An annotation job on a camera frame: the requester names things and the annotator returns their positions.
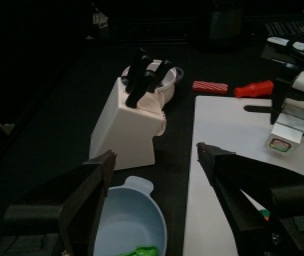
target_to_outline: robotic claw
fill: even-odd
[[[241,256],[304,256],[304,176],[198,143]],[[246,194],[270,211],[267,220]]]

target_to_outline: white container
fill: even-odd
[[[147,69],[156,71],[162,60],[154,60],[154,62],[148,65]],[[130,67],[126,68],[123,72],[123,76],[128,74]],[[156,88],[156,93],[162,97],[162,106],[165,106],[175,95],[175,85],[183,79],[185,71],[179,67],[174,67],[167,72],[167,75],[162,81],[162,86]]]
[[[140,246],[155,246],[159,256],[167,251],[167,225],[151,198],[154,183],[130,176],[123,186],[111,187],[95,241],[94,256],[128,254]]]

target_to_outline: black handle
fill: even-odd
[[[156,80],[148,86],[148,92],[155,92],[158,86],[162,84],[162,81],[169,73],[169,71],[174,68],[174,64],[170,60],[163,60],[159,64],[159,67],[155,71],[156,73]]]
[[[136,108],[138,102],[142,99],[142,97],[144,96],[144,94],[147,92],[147,88],[148,88],[150,84],[155,81],[155,79],[156,79],[155,72],[151,70],[147,70],[142,79],[138,80],[138,84],[134,87],[134,90],[127,97],[126,105],[130,108]]]

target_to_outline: green object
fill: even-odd
[[[158,248],[155,246],[142,246],[134,252],[119,256],[158,256]]]
[[[261,213],[262,213],[265,219],[269,220],[270,219],[270,211],[263,209],[263,210],[261,210]]]

